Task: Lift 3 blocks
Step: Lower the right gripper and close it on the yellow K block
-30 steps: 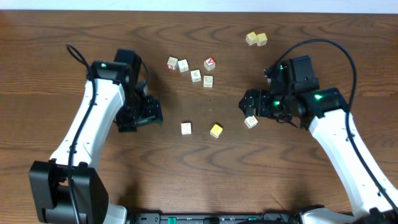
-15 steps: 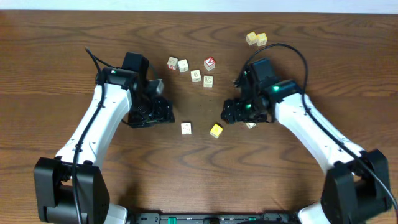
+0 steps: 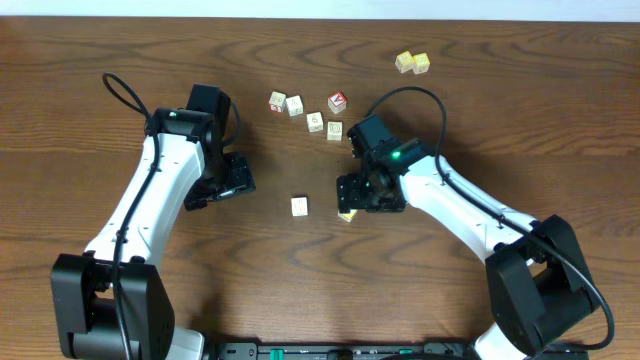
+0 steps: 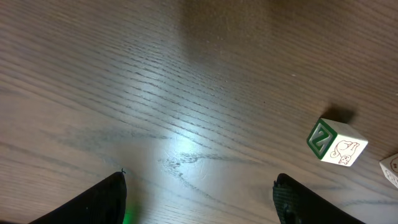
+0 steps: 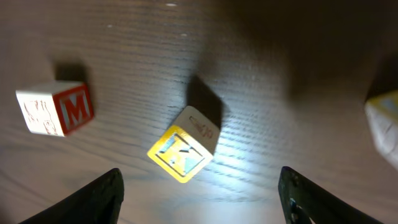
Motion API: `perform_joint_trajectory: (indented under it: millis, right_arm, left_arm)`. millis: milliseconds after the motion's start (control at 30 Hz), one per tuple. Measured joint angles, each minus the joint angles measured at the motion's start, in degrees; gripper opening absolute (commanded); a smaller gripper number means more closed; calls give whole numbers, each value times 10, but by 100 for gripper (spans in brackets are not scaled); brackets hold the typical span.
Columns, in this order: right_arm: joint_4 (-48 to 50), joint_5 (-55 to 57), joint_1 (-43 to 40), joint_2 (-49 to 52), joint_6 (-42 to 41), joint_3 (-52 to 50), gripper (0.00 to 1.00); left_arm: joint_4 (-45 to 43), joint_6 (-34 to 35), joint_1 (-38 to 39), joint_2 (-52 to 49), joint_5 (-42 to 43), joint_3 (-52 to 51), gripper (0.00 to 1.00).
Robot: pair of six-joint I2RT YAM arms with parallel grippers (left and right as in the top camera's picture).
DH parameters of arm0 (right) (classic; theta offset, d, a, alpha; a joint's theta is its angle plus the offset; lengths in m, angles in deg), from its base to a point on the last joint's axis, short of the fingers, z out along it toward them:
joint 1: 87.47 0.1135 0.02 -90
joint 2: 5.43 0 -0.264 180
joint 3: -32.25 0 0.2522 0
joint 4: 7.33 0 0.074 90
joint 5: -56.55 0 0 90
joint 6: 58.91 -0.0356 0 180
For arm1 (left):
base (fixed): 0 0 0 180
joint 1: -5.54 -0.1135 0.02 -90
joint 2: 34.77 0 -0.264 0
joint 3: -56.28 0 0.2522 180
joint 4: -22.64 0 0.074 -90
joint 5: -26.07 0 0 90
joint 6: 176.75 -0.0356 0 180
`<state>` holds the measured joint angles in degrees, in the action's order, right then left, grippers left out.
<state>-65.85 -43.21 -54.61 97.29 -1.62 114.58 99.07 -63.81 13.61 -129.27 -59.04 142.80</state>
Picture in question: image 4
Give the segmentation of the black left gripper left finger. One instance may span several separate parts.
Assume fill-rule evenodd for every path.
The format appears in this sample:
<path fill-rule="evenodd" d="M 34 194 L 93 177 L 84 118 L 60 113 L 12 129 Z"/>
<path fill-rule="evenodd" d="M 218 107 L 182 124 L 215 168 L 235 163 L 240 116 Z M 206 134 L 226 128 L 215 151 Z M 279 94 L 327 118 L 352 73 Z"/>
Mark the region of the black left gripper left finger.
<path fill-rule="evenodd" d="M 124 172 L 115 172 L 31 224 L 122 224 L 126 197 Z"/>

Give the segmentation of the green Z cat block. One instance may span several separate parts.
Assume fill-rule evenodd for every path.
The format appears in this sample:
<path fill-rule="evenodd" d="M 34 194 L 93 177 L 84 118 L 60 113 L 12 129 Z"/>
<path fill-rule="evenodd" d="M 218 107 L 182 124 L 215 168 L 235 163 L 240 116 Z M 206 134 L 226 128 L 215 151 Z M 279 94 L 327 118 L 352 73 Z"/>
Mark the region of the green Z cat block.
<path fill-rule="evenodd" d="M 308 135 L 307 145 L 319 160 L 350 167 L 368 140 L 346 123 L 320 118 Z"/>

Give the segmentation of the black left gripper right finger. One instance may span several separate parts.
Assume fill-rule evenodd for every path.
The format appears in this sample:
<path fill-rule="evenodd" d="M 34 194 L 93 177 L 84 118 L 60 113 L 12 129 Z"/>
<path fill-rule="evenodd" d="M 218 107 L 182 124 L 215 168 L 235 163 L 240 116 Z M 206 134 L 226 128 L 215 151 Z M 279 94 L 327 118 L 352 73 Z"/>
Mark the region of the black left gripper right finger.
<path fill-rule="evenodd" d="M 273 202 L 281 223 L 361 223 L 285 173 L 277 176 L 272 189 Z"/>

